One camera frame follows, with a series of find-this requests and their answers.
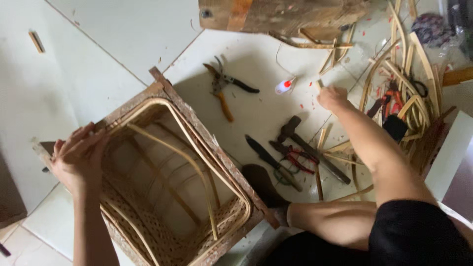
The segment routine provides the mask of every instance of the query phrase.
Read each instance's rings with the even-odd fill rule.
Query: orange handle
[[[219,92],[217,95],[215,95],[220,100],[220,105],[222,106],[222,111],[225,117],[229,122],[233,122],[233,115],[230,112],[230,109],[228,108],[227,102],[225,101],[225,96],[223,95],[222,92]]]

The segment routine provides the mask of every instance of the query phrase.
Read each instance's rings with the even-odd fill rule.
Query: pliers
[[[219,62],[219,71],[217,71],[214,67],[212,67],[209,64],[203,64],[203,65],[213,75],[212,94],[220,100],[220,105],[222,106],[223,114],[225,115],[227,120],[229,122],[233,122],[234,120],[233,115],[230,112],[230,109],[228,108],[227,102],[225,101],[225,96],[222,93],[222,89],[226,87],[229,83],[232,83],[250,93],[259,93],[260,90],[254,89],[231,76],[225,75],[223,72],[222,63],[220,62],[217,56],[214,56],[214,57],[215,59],[217,59],[217,62]]]
[[[306,173],[311,174],[311,175],[315,174],[315,172],[313,170],[303,166],[299,161],[297,161],[297,158],[294,158],[292,155],[295,154],[295,155],[302,156],[302,157],[308,159],[309,161],[311,161],[312,163],[314,163],[314,165],[319,164],[319,160],[317,158],[314,158],[314,157],[310,156],[308,153],[306,153],[304,151],[296,150],[296,149],[292,148],[292,146],[289,146],[289,147],[284,146],[280,142],[269,141],[269,144],[275,150],[279,151],[284,156],[285,160],[290,161],[294,166],[296,166],[301,171],[306,172]]]

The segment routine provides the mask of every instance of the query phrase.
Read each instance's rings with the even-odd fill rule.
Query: black knife blade
[[[260,158],[269,163],[271,166],[273,166],[274,168],[278,169],[281,164],[278,163],[278,161],[276,161],[269,153],[267,150],[265,150],[263,148],[263,146],[261,146],[256,140],[254,140],[252,137],[248,136],[248,135],[245,135],[245,139],[246,139],[246,142],[248,143],[248,145],[250,145],[250,147],[256,152],[258,153],[258,155],[260,156]]]

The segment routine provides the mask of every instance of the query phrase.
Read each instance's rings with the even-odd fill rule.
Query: hammer
[[[325,158],[321,153],[319,153],[316,149],[312,148],[307,142],[305,142],[299,135],[297,135],[294,131],[296,127],[300,124],[302,120],[299,116],[293,116],[287,124],[282,126],[281,134],[278,136],[278,141],[283,143],[287,138],[291,138],[295,143],[301,146],[308,154],[311,156],[319,159],[322,166],[327,169],[331,174],[333,174],[338,180],[345,184],[350,184],[351,180],[338,169],[335,165],[333,165],[327,158]]]

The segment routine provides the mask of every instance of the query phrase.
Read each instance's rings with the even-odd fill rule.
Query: white tile floor
[[[332,129],[327,136],[325,148],[347,140],[347,134],[337,123],[337,119],[318,105],[316,101],[318,92],[315,84],[312,84],[319,78],[317,72],[327,51],[302,50],[286,45],[280,47],[278,41],[265,35],[213,30],[205,30],[198,35],[200,29],[195,14],[196,1],[191,1],[193,4],[187,6],[185,10],[186,14],[188,13],[194,20],[193,26],[196,31],[191,31],[187,22],[179,21],[173,33],[180,29],[180,34],[183,33],[183,35],[175,39],[176,35],[168,35],[169,32],[166,30],[151,26],[152,19],[150,18],[155,13],[163,14],[162,11],[158,12],[157,3],[147,0],[139,1],[135,6],[136,9],[129,13],[131,18],[126,19],[117,16],[119,13],[127,13],[127,9],[130,9],[124,5],[126,4],[124,2],[121,5],[116,1],[95,3],[83,0],[76,5],[72,2],[51,0],[52,5],[72,22],[79,22],[80,29],[95,39],[103,49],[145,83],[152,82],[151,76],[147,73],[147,69],[152,65],[157,65],[161,70],[170,65],[165,76],[175,85],[182,98],[194,108],[204,125],[216,136],[219,144],[240,163],[256,162],[271,170],[247,146],[243,136],[246,133],[250,134],[272,155],[280,158],[267,141],[274,139],[278,135],[279,127],[294,114],[303,119],[297,132],[313,145],[317,143],[319,130],[329,126]],[[353,37],[355,47],[349,50],[341,64],[320,77],[324,84],[335,84],[347,88],[350,92],[349,100],[356,106],[361,96],[366,69],[369,68],[368,57],[376,56],[383,44],[389,42],[390,39],[390,15],[386,11],[385,1],[372,2],[370,14],[357,24]],[[431,0],[418,1],[419,10],[431,10],[433,6],[435,4],[432,4]],[[51,9],[49,23],[67,22],[52,7],[48,8]],[[143,14],[143,18],[135,20],[138,13]],[[403,5],[400,17],[402,20],[405,19],[406,23],[410,23],[406,5]],[[104,26],[104,24],[114,23],[116,27],[112,27],[110,31]],[[73,107],[80,124],[89,120],[98,120],[144,88],[138,79],[100,47],[93,44],[90,39],[86,36],[78,37],[83,33],[70,24],[64,24],[62,31],[50,34],[55,40],[57,57],[64,67],[65,76],[79,81],[68,93],[69,97],[74,99]],[[179,55],[196,36],[195,41]],[[75,44],[70,42],[72,39],[82,41]],[[171,41],[176,41],[179,45],[174,46]],[[163,52],[161,47],[160,52],[157,53],[154,50],[156,45],[167,45],[169,49],[165,51],[167,50],[165,47]],[[261,90],[259,95],[247,94],[235,86],[228,86],[224,90],[230,110],[235,116],[235,122],[232,124],[226,121],[221,113],[219,102],[209,93],[211,76],[202,63],[215,63],[214,55],[223,56],[228,74]],[[99,64],[90,70],[80,69],[79,73],[68,70],[81,61],[87,62],[83,65],[96,65],[95,61]],[[280,96],[276,95],[274,86],[290,77],[287,71],[298,76],[294,90]],[[97,79],[90,79],[92,72]],[[104,84],[108,84],[105,90],[100,87]],[[91,100],[90,95],[96,92],[100,92],[99,97]],[[106,101],[111,101],[111,103],[105,104],[99,111],[90,112],[102,106],[102,103]],[[345,170],[349,177],[351,176],[347,165],[338,161],[334,163]],[[371,180],[368,170],[357,167],[357,171],[360,187],[369,186]],[[298,174],[297,179],[304,186],[303,193],[298,193],[291,187],[282,186],[275,179],[273,183],[278,192],[288,200],[318,201],[313,177]],[[324,196],[327,200],[355,191],[353,184],[342,185],[327,173],[322,172],[322,179]],[[365,199],[373,199],[373,194],[366,195]],[[250,233],[248,239],[257,239],[266,228],[267,225],[261,224]],[[16,265],[71,265],[73,211],[69,193],[62,185],[58,185],[28,218],[17,225],[0,230],[0,241],[12,253],[12,256],[7,259],[0,257],[0,266],[15,263]],[[244,246],[249,245],[241,242],[230,251],[230,254],[232,252],[245,254]],[[116,250],[122,266],[132,265],[119,248]]]

